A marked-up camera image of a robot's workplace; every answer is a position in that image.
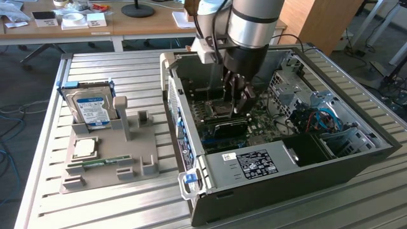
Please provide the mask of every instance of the robotic arm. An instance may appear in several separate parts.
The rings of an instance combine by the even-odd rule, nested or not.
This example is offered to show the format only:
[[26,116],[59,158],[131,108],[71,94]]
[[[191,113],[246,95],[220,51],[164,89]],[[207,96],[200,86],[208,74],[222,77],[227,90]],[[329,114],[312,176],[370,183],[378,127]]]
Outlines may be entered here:
[[211,37],[203,37],[194,44],[200,46],[195,50],[203,63],[208,62],[208,55],[216,60],[220,58],[219,49],[226,50],[220,61],[226,68],[223,98],[232,103],[231,116],[250,111],[256,102],[251,81],[266,58],[283,4],[284,0],[232,0],[227,17],[227,34],[218,35],[216,41]]

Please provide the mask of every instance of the metal table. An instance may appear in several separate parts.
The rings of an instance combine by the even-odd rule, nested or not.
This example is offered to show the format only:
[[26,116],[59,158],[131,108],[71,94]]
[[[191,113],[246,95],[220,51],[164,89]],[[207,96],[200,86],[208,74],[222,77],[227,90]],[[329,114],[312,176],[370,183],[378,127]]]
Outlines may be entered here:
[[[56,81],[111,77],[118,95],[130,99],[127,112],[147,109],[152,113],[160,176],[78,193],[58,193],[72,116],[54,90],[15,228],[190,228],[159,81],[159,55],[174,51],[75,54],[72,59],[62,60]],[[407,225],[407,124],[323,54],[312,50],[307,56],[403,148],[349,183],[202,228],[366,229]],[[318,90],[325,89],[321,81],[312,83]]]

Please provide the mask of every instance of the label sticker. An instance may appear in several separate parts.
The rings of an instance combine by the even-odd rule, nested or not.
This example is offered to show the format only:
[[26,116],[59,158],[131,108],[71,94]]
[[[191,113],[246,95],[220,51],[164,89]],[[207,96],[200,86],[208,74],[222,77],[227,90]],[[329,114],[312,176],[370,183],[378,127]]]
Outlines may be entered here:
[[222,157],[224,161],[234,160],[236,159],[236,153],[223,154]]
[[238,155],[238,161],[247,179],[254,179],[278,172],[266,149]]
[[92,32],[92,35],[110,35],[110,32]]
[[110,122],[108,111],[103,108],[104,100],[87,98],[76,100],[84,122],[91,126],[104,126]]

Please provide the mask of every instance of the floor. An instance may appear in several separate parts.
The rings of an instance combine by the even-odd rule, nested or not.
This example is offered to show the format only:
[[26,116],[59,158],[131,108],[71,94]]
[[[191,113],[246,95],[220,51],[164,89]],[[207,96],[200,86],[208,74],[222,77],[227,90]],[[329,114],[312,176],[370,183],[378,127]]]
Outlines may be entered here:
[[[357,32],[365,18],[366,13],[357,17],[350,25],[350,32]],[[375,24],[371,24],[363,37],[361,38],[361,44],[358,44],[354,49],[363,48],[365,39],[370,35]],[[377,42],[375,49],[377,53],[367,52],[363,59],[366,61],[378,61],[389,69],[391,67],[387,62],[395,55],[399,48],[407,41],[407,32],[403,32],[393,27],[390,27],[381,39]],[[180,39],[182,45],[190,45],[191,39]],[[146,47],[143,40],[127,42],[128,46],[126,48],[130,50],[142,49],[168,49],[171,46],[176,47],[174,39],[156,39],[151,40],[151,47]],[[62,48],[70,53],[91,53],[91,52],[112,52],[114,47],[111,42],[96,42],[96,48],[91,48],[87,43],[75,44],[62,44]],[[32,51],[38,45],[28,45],[28,50]],[[2,51],[6,46],[0,46],[0,69],[2,69],[2,82],[0,83],[0,107],[14,104],[28,104],[34,101],[47,100],[51,95],[55,83],[55,74],[59,66],[60,53],[51,49],[47,50],[38,58],[35,58],[30,64],[34,67],[31,72],[27,72],[20,67],[19,61],[24,58],[28,52],[18,49],[16,46],[10,46],[6,53]],[[347,56],[343,52],[334,52],[331,54],[331,59],[338,63],[338,65],[346,70],[351,70],[363,64],[362,61]],[[407,75],[407,67],[402,69],[401,75]],[[351,76],[365,84],[378,84],[381,81],[381,75],[370,70],[370,66],[357,69],[351,72]],[[405,109],[395,106],[390,101],[389,106],[395,107],[395,111],[402,117],[406,117]],[[32,107],[30,111],[42,110],[46,108],[47,104],[39,104]],[[7,109],[16,109],[18,106],[6,107]],[[12,228],[15,224],[15,218],[18,215],[20,207],[20,199],[24,192],[24,186],[27,182],[27,177],[30,174],[31,161],[36,149],[38,139],[42,132],[42,124],[46,113],[40,114],[27,114],[26,115],[26,128],[23,132],[12,138],[12,140],[2,143],[0,150],[7,150],[15,158],[16,167],[19,171],[19,176],[22,180],[22,188],[15,192],[16,178],[12,169],[10,168],[6,175],[0,177],[0,202],[2,199],[7,198],[11,193],[15,193],[12,201],[0,206],[0,228]],[[22,114],[11,114],[8,117],[22,118]],[[15,125],[15,121],[0,119],[0,133]],[[0,171],[4,170],[6,163],[0,164]]]

